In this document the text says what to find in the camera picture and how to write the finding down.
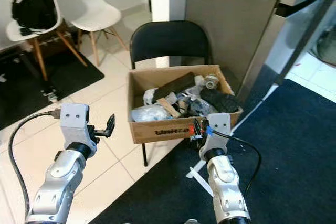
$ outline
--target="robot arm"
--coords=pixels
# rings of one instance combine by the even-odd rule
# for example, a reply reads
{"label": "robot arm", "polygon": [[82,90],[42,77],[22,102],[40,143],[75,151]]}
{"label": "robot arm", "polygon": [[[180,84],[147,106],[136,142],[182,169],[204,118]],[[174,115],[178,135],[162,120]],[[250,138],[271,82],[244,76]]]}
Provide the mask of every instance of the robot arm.
{"label": "robot arm", "polygon": [[48,168],[45,182],[38,190],[26,223],[65,224],[74,193],[80,184],[86,160],[97,150],[99,138],[109,137],[114,129],[114,115],[103,131],[88,125],[89,107],[84,104],[63,104],[60,125],[65,137],[64,151],[58,152]]}
{"label": "robot arm", "polygon": [[[45,182],[38,190],[33,206],[26,216],[27,224],[66,223],[74,192],[83,177],[86,160],[96,153],[99,143],[96,136],[110,137],[114,129],[114,115],[109,118],[105,130],[97,131],[93,125],[88,125],[89,107],[84,104],[63,104],[58,112],[65,137],[65,150],[58,152],[55,162],[47,169]],[[230,115],[210,114],[202,127],[203,132],[197,121],[194,126],[196,135],[191,139],[199,144],[199,156],[207,162],[217,223],[251,223],[238,187],[238,174],[225,155],[228,139],[206,130],[215,129],[229,134]]]}
{"label": "robot arm", "polygon": [[226,156],[228,139],[215,135],[211,129],[229,135],[230,115],[214,113],[202,122],[202,127],[195,120],[195,136],[199,156],[207,163],[209,185],[213,191],[214,209],[219,224],[247,224],[251,223],[244,197],[238,187],[239,176]]}

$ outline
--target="power cord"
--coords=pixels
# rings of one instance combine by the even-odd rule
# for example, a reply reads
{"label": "power cord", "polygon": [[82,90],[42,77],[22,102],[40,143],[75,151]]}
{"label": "power cord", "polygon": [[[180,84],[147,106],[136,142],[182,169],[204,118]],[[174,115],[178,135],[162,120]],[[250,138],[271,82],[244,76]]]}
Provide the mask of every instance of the power cord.
{"label": "power cord", "polygon": [[20,186],[22,189],[22,193],[23,193],[23,197],[25,200],[25,216],[27,216],[28,212],[29,212],[29,197],[28,197],[28,191],[27,191],[27,187],[25,184],[25,181],[22,178],[21,172],[19,170],[19,168],[17,167],[17,164],[15,162],[14,159],[14,155],[13,155],[13,141],[14,141],[14,137],[15,134],[18,132],[18,130],[28,121],[34,119],[34,118],[38,118],[40,116],[43,115],[51,115],[53,116],[55,119],[59,119],[60,117],[60,109],[55,109],[54,111],[48,111],[48,112],[43,112],[43,113],[38,113],[35,115],[31,115],[28,118],[24,119],[22,122],[19,123],[18,127],[12,132],[9,142],[8,142],[8,154],[9,154],[9,159],[10,159],[10,163],[13,166],[13,169],[16,173],[16,176],[20,182]]}
{"label": "power cord", "polygon": [[251,177],[249,183],[247,184],[247,186],[246,186],[246,188],[244,190],[244,193],[243,193],[244,197],[246,197],[246,195],[247,195],[247,193],[248,193],[248,191],[249,191],[249,189],[251,187],[251,184],[252,184],[253,180],[256,178],[256,176],[257,176],[257,174],[259,172],[260,166],[261,166],[262,156],[261,156],[260,151],[254,145],[252,145],[251,143],[249,143],[247,141],[244,141],[242,139],[239,139],[239,138],[236,138],[236,137],[233,137],[233,136],[230,136],[230,135],[226,135],[226,134],[223,134],[223,133],[215,131],[215,130],[213,130],[213,133],[215,133],[218,136],[226,137],[228,139],[235,140],[235,141],[237,141],[239,143],[246,144],[246,145],[248,145],[249,147],[251,147],[252,149],[254,149],[257,152],[257,154],[258,154],[258,163],[257,163],[257,166],[256,166],[256,168],[255,168],[255,170],[253,172],[253,175],[252,175],[252,177]]}

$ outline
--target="chair leg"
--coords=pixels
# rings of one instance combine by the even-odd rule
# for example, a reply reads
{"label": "chair leg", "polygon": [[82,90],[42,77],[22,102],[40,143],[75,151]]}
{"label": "chair leg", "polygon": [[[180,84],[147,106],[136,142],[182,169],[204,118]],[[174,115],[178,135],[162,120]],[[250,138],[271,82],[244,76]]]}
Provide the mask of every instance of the chair leg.
{"label": "chair leg", "polygon": [[129,51],[128,47],[125,45],[125,43],[122,41],[122,39],[120,38],[120,36],[118,35],[117,31],[114,29],[113,26],[109,27],[109,29],[111,30],[111,32],[116,36],[117,40],[119,41],[120,45],[126,50]]}
{"label": "chair leg", "polygon": [[104,29],[103,29],[102,31],[103,31],[103,33],[104,33],[104,35],[105,35],[105,38],[106,38],[106,39],[109,39],[109,37],[107,36],[107,32],[106,32]]}
{"label": "chair leg", "polygon": [[98,56],[97,47],[96,47],[95,34],[93,31],[90,31],[90,37],[91,37],[93,54],[96,59],[96,66],[98,67],[99,66],[99,56]]}
{"label": "chair leg", "polygon": [[73,46],[65,39],[65,37],[62,35],[62,33],[58,30],[56,30],[56,34],[58,37],[64,42],[64,44],[71,50],[71,52],[77,57],[77,59],[85,66],[87,67],[88,65],[86,62],[82,59],[82,57],[77,53],[77,51],[73,48]]}
{"label": "chair leg", "polygon": [[36,52],[37,60],[38,60],[38,63],[40,65],[40,68],[41,68],[41,71],[42,71],[43,79],[45,81],[48,81],[47,71],[46,71],[46,67],[44,65],[44,61],[43,61],[40,45],[38,43],[37,38],[34,38],[33,41],[34,41],[34,47],[35,47],[35,52]]}
{"label": "chair leg", "polygon": [[147,155],[146,155],[146,146],[145,146],[145,144],[141,144],[141,145],[142,145],[143,165],[148,166]]}
{"label": "chair leg", "polygon": [[82,29],[78,28],[78,34],[77,34],[77,50],[80,51],[80,44],[82,42]]}

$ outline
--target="white floor tile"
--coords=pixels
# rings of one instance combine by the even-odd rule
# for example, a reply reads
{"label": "white floor tile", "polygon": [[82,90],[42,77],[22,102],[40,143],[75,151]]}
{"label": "white floor tile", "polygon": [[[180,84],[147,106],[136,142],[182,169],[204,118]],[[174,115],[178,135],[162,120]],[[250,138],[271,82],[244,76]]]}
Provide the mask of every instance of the white floor tile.
{"label": "white floor tile", "polygon": [[289,72],[285,79],[289,79],[289,80],[292,80],[294,82],[296,82],[297,84],[300,84],[301,86],[306,86],[306,84],[308,83],[307,80],[305,80],[304,78],[301,78],[299,76],[297,76],[296,74],[293,74],[292,72]]}
{"label": "white floor tile", "polygon": [[90,222],[133,183],[124,167],[116,163],[73,199],[67,224]]}
{"label": "white floor tile", "polygon": [[114,56],[123,63],[128,69],[132,69],[131,56],[129,51],[119,51],[114,54]]}
{"label": "white floor tile", "polygon": [[148,167],[143,166],[142,147],[139,145],[121,162],[134,180],[141,178],[155,164],[164,158],[182,139],[146,144]]}
{"label": "white floor tile", "polygon": [[127,120],[126,86],[110,92],[90,106],[90,122],[98,129],[106,127],[106,121],[112,114],[116,116],[114,131],[110,138],[102,137],[102,139],[109,145],[117,158],[121,159],[136,148]]}
{"label": "white floor tile", "polygon": [[0,181],[0,223],[14,224],[14,217],[9,208],[4,188]]}
{"label": "white floor tile", "polygon": [[106,56],[99,70],[105,74],[105,77],[70,95],[74,102],[91,104],[97,101],[103,95],[124,85],[129,71],[111,54]]}
{"label": "white floor tile", "polygon": [[[63,144],[64,137],[57,123],[14,147],[14,156],[25,180],[30,202],[44,182],[45,172],[53,163],[56,153],[64,149]],[[84,170],[83,180],[78,187],[78,191],[89,185],[116,162],[117,158],[105,143],[99,144],[96,155],[87,160],[87,167]],[[11,209],[15,214],[17,223],[23,223],[24,202],[22,192],[7,152],[1,153],[0,163],[0,178]]]}
{"label": "white floor tile", "polygon": [[[94,36],[96,38],[96,48],[98,50],[98,54],[100,55],[100,58],[102,57],[101,54],[103,54],[104,49],[103,47],[99,44],[98,38],[99,32],[95,32]],[[82,35],[82,44],[80,45],[80,52],[85,56],[85,57],[90,57],[93,56],[93,48],[92,48],[92,43],[91,43],[91,37],[90,34],[83,34]]]}
{"label": "white floor tile", "polygon": [[155,59],[142,60],[135,63],[136,69],[146,69],[146,68],[155,68],[156,61]]}
{"label": "white floor tile", "polygon": [[293,65],[290,73],[309,80],[321,64],[320,60],[307,52]]}
{"label": "white floor tile", "polygon": [[[55,108],[59,108],[63,103],[72,103],[72,99],[70,97],[66,97],[57,103],[53,103],[39,111],[36,111],[33,114],[42,113],[46,111],[52,111]],[[8,149],[8,141],[14,129],[18,126],[18,124],[22,121],[19,120],[18,122],[2,129],[0,131],[0,152],[3,152]],[[43,130],[44,128],[50,126],[57,121],[52,116],[42,116],[40,118],[35,118],[26,124],[24,124],[18,133],[16,133],[14,138],[14,145],[20,143],[21,141],[27,139],[28,137],[34,135],[35,133]]]}
{"label": "white floor tile", "polygon": [[336,94],[336,68],[323,63],[310,82]]}
{"label": "white floor tile", "polygon": [[311,91],[314,91],[315,93],[329,99],[330,101],[333,101],[333,102],[336,102],[336,94],[328,91],[328,90],[325,90],[324,88],[314,84],[314,83],[311,83],[311,82],[308,82],[305,86],[307,89],[310,89]]}
{"label": "white floor tile", "polygon": [[[129,47],[128,41],[123,40],[123,42],[127,47]],[[113,55],[119,53],[120,51],[125,51],[124,47],[118,42],[116,36],[114,35],[108,34],[108,39],[106,39],[105,35],[102,34],[99,37],[98,44],[100,48]]]}

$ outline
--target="blue clip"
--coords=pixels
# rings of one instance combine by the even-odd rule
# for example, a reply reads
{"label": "blue clip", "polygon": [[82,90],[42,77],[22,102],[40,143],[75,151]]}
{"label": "blue clip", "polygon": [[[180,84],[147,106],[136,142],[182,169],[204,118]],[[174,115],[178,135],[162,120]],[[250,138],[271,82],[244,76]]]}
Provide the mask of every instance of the blue clip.
{"label": "blue clip", "polygon": [[214,130],[210,126],[206,127],[206,131],[205,132],[206,132],[206,134],[208,134],[210,136],[214,135]]}

